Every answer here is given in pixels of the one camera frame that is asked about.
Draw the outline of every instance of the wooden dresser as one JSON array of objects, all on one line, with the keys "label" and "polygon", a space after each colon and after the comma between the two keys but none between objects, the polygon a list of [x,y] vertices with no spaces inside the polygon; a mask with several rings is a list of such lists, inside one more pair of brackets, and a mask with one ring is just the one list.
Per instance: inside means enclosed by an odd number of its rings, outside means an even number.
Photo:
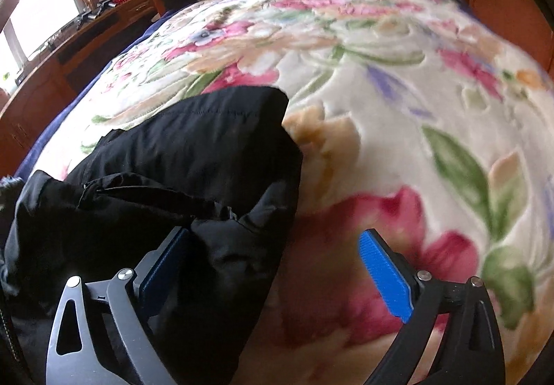
[{"label": "wooden dresser", "polygon": [[86,24],[49,54],[0,112],[0,177],[13,174],[46,126],[151,25],[153,0],[130,0]]}]

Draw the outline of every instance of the black jacket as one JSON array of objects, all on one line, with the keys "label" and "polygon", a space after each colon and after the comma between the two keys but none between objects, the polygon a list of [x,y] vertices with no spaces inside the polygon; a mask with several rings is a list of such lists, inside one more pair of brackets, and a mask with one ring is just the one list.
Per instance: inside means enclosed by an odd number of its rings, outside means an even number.
[{"label": "black jacket", "polygon": [[37,383],[67,278],[110,279],[176,225],[193,236],[153,327],[161,357],[183,383],[231,380],[296,211],[301,153],[281,127],[286,105],[270,87],[193,97],[110,133],[65,182],[30,178],[0,279]]}]

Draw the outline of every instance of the metal screw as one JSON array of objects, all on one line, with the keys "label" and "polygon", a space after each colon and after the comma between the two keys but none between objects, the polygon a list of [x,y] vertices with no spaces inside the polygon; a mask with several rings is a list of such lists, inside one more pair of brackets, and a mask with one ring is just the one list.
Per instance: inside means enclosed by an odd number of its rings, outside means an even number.
[{"label": "metal screw", "polygon": [[68,281],[66,282],[66,285],[70,288],[75,288],[79,282],[81,282],[81,277],[79,276],[72,276],[69,277]]},{"label": "metal screw", "polygon": [[117,273],[117,278],[119,280],[127,280],[133,275],[133,270],[129,268],[123,268]]},{"label": "metal screw", "polygon": [[471,279],[472,285],[476,287],[480,287],[484,285],[483,279],[481,277],[473,276]]},{"label": "metal screw", "polygon": [[423,280],[424,282],[427,282],[433,278],[429,271],[425,271],[423,269],[417,272],[417,277],[419,280]]}]

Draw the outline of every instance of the floral blanket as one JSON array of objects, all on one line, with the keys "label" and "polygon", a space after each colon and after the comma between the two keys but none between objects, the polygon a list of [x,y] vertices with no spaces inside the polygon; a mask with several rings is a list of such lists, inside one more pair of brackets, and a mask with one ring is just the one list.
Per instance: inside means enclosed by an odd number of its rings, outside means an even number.
[{"label": "floral blanket", "polygon": [[536,63],[451,0],[200,0],[113,60],[36,168],[63,179],[111,129],[237,84],[287,93],[304,164],[233,384],[364,382],[401,327],[358,258],[367,227],[436,277],[484,278],[515,383],[554,329],[554,96]]}]

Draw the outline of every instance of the drawer handle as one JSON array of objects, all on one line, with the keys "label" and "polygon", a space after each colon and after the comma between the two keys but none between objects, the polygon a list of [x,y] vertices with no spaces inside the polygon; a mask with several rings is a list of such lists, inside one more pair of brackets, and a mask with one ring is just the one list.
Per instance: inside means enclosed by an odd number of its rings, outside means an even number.
[{"label": "drawer handle", "polygon": [[14,134],[12,134],[12,138],[15,140],[15,142],[19,145],[20,148],[23,148],[23,144],[21,144],[21,141],[19,141]]},{"label": "drawer handle", "polygon": [[27,132],[23,129],[23,127],[21,127],[21,124],[18,124],[18,125],[17,125],[17,128],[19,129],[19,131],[20,131],[21,133],[23,133],[23,136],[24,136],[25,138],[29,138],[29,136],[27,135]]}]

